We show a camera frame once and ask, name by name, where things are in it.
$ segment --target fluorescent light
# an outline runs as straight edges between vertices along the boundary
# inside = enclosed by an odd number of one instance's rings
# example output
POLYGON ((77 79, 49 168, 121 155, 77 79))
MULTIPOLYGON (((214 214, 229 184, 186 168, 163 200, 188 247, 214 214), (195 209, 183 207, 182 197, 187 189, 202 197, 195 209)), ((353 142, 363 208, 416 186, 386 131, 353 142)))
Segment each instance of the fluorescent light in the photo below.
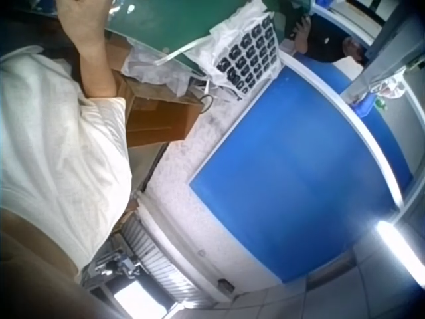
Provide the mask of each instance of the fluorescent light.
POLYGON ((114 294, 114 297, 133 319, 161 319, 167 313, 137 281, 114 294))
POLYGON ((403 236, 393 225, 386 221, 380 221, 378 223, 377 231, 412 277, 425 289, 425 266, 420 262, 403 236))

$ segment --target cardboard box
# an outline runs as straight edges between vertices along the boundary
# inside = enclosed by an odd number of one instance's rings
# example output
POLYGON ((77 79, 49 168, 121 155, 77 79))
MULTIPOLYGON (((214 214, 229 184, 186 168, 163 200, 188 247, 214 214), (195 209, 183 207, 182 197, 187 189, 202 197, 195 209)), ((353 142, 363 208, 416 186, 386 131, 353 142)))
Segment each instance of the cardboard box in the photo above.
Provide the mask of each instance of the cardboard box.
POLYGON ((106 41, 106 56, 112 70, 120 71, 131 50, 131 45, 127 39, 116 34, 112 34, 106 41))
POLYGON ((140 83, 114 72, 118 96, 126 100, 129 148, 184 140, 203 109, 191 92, 178 98, 166 85, 140 83))

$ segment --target person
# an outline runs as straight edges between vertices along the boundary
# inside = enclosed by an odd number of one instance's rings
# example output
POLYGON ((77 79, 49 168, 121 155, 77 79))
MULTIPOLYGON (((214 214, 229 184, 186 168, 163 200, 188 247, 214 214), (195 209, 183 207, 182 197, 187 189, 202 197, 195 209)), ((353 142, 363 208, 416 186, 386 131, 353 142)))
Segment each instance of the person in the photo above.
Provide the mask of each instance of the person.
POLYGON ((364 63, 364 48, 346 32, 318 15, 305 15, 288 0, 280 1, 286 17, 285 37, 294 40, 296 51, 319 62, 332 63, 347 56, 364 63))
POLYGON ((56 0, 84 94, 40 47, 1 57, 0 265, 12 318, 119 318, 73 283, 131 192, 125 101, 106 58, 111 2, 56 0))

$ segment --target white shirt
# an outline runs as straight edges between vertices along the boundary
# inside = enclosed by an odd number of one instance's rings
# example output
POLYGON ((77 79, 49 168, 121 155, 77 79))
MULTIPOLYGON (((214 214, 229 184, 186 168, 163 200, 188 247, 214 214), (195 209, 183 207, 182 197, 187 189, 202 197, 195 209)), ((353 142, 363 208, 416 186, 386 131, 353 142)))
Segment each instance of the white shirt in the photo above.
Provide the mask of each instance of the white shirt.
POLYGON ((86 99, 64 66, 27 47, 1 59, 1 206, 86 266, 131 191, 125 101, 86 99))

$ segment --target ceiling light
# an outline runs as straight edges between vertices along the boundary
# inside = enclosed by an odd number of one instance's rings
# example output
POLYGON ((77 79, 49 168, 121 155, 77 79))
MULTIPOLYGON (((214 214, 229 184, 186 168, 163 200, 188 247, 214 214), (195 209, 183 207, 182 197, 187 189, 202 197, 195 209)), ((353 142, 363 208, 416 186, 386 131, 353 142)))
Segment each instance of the ceiling light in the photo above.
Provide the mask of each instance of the ceiling light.
POLYGON ((403 236, 392 224, 386 221, 378 223, 377 231, 412 277, 425 289, 425 266, 420 262, 403 236))

